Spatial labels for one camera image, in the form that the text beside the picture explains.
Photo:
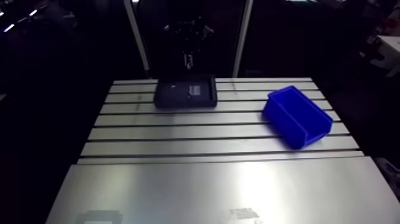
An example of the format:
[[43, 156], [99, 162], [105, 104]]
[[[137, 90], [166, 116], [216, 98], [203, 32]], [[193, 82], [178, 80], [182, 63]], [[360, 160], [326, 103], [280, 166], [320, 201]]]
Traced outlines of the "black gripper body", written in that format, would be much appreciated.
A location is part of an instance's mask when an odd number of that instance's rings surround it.
[[199, 52], [214, 35], [214, 29], [207, 26], [203, 18], [174, 21], [162, 28], [180, 45], [182, 53]]

